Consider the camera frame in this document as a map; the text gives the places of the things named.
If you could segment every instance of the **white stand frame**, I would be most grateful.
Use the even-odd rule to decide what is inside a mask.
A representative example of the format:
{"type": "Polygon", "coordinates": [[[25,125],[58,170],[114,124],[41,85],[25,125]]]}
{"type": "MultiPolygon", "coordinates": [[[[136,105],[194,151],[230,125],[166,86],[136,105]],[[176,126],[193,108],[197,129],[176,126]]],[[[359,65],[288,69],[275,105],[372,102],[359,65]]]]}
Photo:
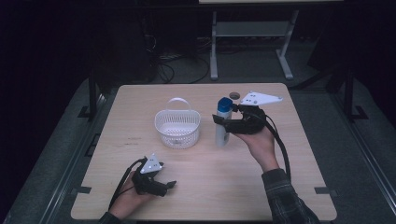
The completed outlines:
{"type": "Polygon", "coordinates": [[[293,79],[288,62],[285,58],[297,21],[299,10],[294,10],[289,21],[217,21],[217,12],[213,12],[212,50],[210,52],[210,78],[219,79],[216,57],[216,39],[218,36],[284,36],[285,42],[281,49],[276,50],[277,58],[286,79],[293,79]]]}

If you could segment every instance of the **wooden table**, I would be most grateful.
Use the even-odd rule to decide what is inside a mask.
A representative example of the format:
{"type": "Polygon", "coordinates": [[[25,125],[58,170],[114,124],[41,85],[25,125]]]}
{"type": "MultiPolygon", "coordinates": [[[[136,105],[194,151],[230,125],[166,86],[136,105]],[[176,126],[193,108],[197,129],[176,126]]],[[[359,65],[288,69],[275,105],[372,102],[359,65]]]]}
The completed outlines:
{"type": "MultiPolygon", "coordinates": [[[[315,157],[305,136],[290,94],[283,84],[196,84],[122,86],[108,115],[71,215],[75,219],[99,219],[125,169],[134,161],[155,153],[164,162],[156,180],[176,180],[164,197],[137,210],[138,220],[271,220],[261,168],[240,139],[231,135],[226,147],[215,144],[217,101],[237,91],[243,98],[249,91],[281,96],[281,103],[261,108],[275,122],[290,157],[292,184],[299,196],[320,220],[333,220],[336,212],[328,194],[316,194],[325,187],[315,157]],[[154,127],[157,112],[174,97],[186,99],[202,117],[200,138],[187,149],[166,147],[154,127]]],[[[233,119],[240,114],[233,113],[233,119]]],[[[280,149],[277,159],[284,167],[280,149]]]]}

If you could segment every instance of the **white cylinder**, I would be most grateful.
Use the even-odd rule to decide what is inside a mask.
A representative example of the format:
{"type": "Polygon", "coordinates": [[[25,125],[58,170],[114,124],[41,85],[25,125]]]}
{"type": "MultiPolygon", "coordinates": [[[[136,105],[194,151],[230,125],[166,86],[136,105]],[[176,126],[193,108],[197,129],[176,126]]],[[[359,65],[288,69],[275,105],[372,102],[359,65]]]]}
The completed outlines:
{"type": "MultiPolygon", "coordinates": [[[[225,119],[231,119],[233,114],[233,101],[229,98],[223,97],[219,100],[217,115],[225,119]]],[[[222,125],[216,124],[216,145],[224,147],[230,138],[230,134],[225,132],[222,125]]]]}

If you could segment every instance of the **black cable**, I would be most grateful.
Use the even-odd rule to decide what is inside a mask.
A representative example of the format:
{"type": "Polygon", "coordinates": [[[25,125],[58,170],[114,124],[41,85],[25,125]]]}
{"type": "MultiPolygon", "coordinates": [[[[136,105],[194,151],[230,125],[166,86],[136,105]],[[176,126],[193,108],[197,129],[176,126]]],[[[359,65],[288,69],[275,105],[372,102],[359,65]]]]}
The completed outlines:
{"type": "Polygon", "coordinates": [[[169,58],[167,58],[167,59],[162,59],[161,63],[162,63],[162,64],[164,64],[164,63],[170,63],[170,62],[172,62],[172,61],[176,61],[176,60],[179,60],[179,59],[182,59],[182,58],[187,58],[187,56],[184,55],[184,54],[172,56],[172,57],[169,57],[169,58]]]}
{"type": "Polygon", "coordinates": [[[196,80],[194,80],[194,81],[192,81],[192,82],[189,82],[189,84],[193,84],[193,83],[196,83],[196,82],[201,81],[202,79],[204,79],[204,78],[207,76],[207,74],[209,74],[209,71],[210,71],[210,65],[209,65],[209,63],[208,63],[207,61],[205,61],[204,59],[202,59],[202,58],[200,58],[200,57],[196,57],[196,58],[199,59],[199,60],[201,60],[202,62],[205,63],[205,65],[206,65],[206,72],[205,72],[204,75],[201,76],[200,78],[198,78],[198,79],[196,79],[196,80]]]}
{"type": "Polygon", "coordinates": [[[282,140],[279,137],[279,133],[277,132],[276,126],[274,124],[274,121],[268,116],[265,115],[271,122],[274,124],[274,127],[267,121],[267,119],[263,119],[258,115],[255,114],[250,114],[250,116],[255,117],[256,119],[261,120],[264,123],[264,127],[267,127],[268,130],[271,132],[271,134],[274,136],[277,144],[280,147],[280,151],[282,152],[283,160],[285,161],[285,169],[286,169],[286,176],[288,177],[289,180],[291,180],[291,173],[290,173],[290,162],[289,162],[289,156],[288,156],[288,151],[286,151],[285,144],[283,144],[282,140]]]}
{"type": "Polygon", "coordinates": [[[133,189],[133,188],[134,188],[134,186],[131,186],[130,188],[123,190],[122,192],[119,193],[119,195],[118,195],[117,197],[119,197],[121,194],[123,194],[123,193],[125,193],[126,191],[128,191],[128,190],[130,190],[130,189],[133,189]]]}
{"type": "Polygon", "coordinates": [[[144,159],[135,161],[134,163],[132,163],[132,165],[130,167],[128,167],[128,169],[126,169],[125,174],[122,176],[122,179],[121,179],[119,185],[117,186],[116,191],[114,191],[113,197],[111,198],[110,205],[108,206],[109,210],[110,210],[111,206],[113,205],[113,203],[116,201],[116,199],[120,196],[119,192],[120,192],[123,184],[125,183],[125,180],[128,177],[129,173],[131,173],[132,168],[139,162],[143,162],[143,161],[144,161],[144,159]]]}
{"type": "Polygon", "coordinates": [[[169,66],[168,64],[161,63],[161,64],[159,64],[159,66],[161,67],[161,70],[162,70],[162,72],[160,73],[160,78],[164,81],[163,84],[168,84],[168,83],[170,83],[170,82],[172,81],[172,79],[175,77],[175,70],[174,70],[171,66],[169,66]],[[166,75],[165,70],[163,69],[163,66],[169,68],[169,69],[172,71],[171,77],[168,77],[168,76],[166,75]]]}

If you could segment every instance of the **white plastic basket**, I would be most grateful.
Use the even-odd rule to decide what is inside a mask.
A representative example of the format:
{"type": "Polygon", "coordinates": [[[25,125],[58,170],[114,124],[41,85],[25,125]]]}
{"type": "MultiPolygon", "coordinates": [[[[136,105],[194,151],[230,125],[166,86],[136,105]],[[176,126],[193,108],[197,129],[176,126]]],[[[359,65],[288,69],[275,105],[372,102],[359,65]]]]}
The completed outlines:
{"type": "Polygon", "coordinates": [[[163,143],[170,148],[192,147],[199,138],[199,126],[201,116],[191,109],[189,102],[183,98],[172,98],[166,104],[166,109],[155,116],[155,128],[161,135],[163,143]],[[185,103],[189,109],[172,110],[170,103],[180,101],[185,103]]]}

